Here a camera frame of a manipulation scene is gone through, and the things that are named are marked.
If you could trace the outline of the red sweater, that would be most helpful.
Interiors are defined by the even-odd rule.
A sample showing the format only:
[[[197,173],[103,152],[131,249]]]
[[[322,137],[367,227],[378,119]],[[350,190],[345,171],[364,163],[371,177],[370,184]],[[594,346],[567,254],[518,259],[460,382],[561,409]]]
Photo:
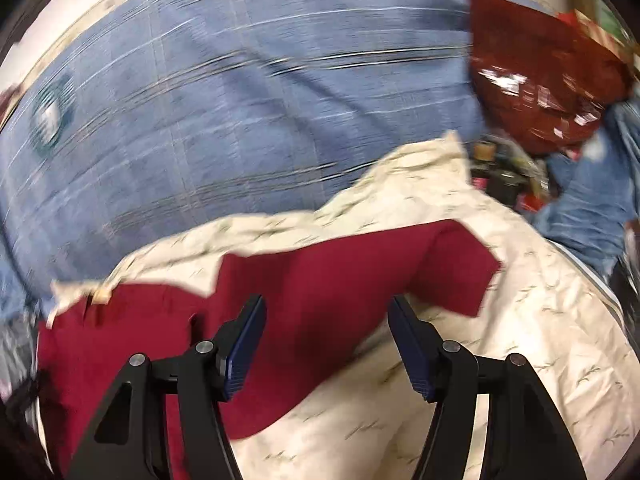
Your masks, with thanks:
[[[308,247],[221,260],[209,297],[162,284],[121,284],[106,304],[82,297],[40,328],[47,374],[40,414],[52,463],[70,466],[90,419],[132,354],[152,359],[189,348],[191,327],[213,336],[252,295],[267,322],[246,382],[221,408],[233,440],[254,436],[343,367],[408,292],[477,316],[499,261],[451,220],[336,238]]]

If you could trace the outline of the cream floral bedsheet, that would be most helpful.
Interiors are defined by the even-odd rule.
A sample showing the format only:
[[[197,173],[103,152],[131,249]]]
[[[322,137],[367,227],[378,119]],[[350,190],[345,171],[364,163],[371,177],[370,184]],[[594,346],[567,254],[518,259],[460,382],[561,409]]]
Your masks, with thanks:
[[[100,282],[53,285],[46,326],[82,297],[106,304],[121,284],[213,295],[225,255],[289,252],[336,238],[445,220],[500,263],[477,316],[413,299],[446,339],[491,358],[533,364],[572,435],[586,474],[610,474],[639,433],[639,362],[622,311],[582,265],[469,184],[453,133],[396,148],[315,211],[234,214],[132,252]],[[434,408],[411,389],[387,324],[295,408],[233,448],[249,479],[405,479]]]

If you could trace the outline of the grey striped pillow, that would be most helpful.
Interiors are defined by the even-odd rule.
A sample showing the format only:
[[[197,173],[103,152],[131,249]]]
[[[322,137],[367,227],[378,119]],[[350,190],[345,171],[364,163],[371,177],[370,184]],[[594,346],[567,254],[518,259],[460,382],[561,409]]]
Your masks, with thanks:
[[[32,400],[38,393],[37,311],[28,309],[1,320],[1,402]]]

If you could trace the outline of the blue jeans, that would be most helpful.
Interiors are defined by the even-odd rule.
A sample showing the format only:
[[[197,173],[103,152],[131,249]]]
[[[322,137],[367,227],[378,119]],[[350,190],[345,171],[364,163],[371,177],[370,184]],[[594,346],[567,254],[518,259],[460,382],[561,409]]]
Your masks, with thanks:
[[[639,92],[611,106],[572,162],[548,157],[560,196],[532,217],[535,229],[605,280],[625,248],[625,226],[639,218]]]

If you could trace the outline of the clutter of bottles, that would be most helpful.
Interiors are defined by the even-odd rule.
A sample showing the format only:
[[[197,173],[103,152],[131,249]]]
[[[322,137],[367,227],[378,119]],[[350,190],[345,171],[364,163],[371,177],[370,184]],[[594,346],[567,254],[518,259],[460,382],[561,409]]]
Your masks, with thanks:
[[[515,141],[488,134],[469,148],[472,185],[520,214],[534,214],[551,200],[546,164]]]

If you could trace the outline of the blue plaid duvet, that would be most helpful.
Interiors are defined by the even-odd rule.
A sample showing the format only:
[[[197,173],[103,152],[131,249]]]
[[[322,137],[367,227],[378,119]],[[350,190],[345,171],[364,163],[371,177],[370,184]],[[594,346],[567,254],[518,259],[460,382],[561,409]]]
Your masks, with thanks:
[[[470,43],[469,0],[117,0],[2,127],[2,315],[210,220],[316,209],[398,145],[477,138]]]

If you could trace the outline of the red shiny plastic bag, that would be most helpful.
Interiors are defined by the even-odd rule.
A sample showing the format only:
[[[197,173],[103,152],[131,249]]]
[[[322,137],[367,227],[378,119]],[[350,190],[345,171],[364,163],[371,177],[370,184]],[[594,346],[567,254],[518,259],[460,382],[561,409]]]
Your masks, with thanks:
[[[588,140],[632,85],[627,65],[576,28],[508,0],[470,0],[472,84],[489,121],[524,151]]]

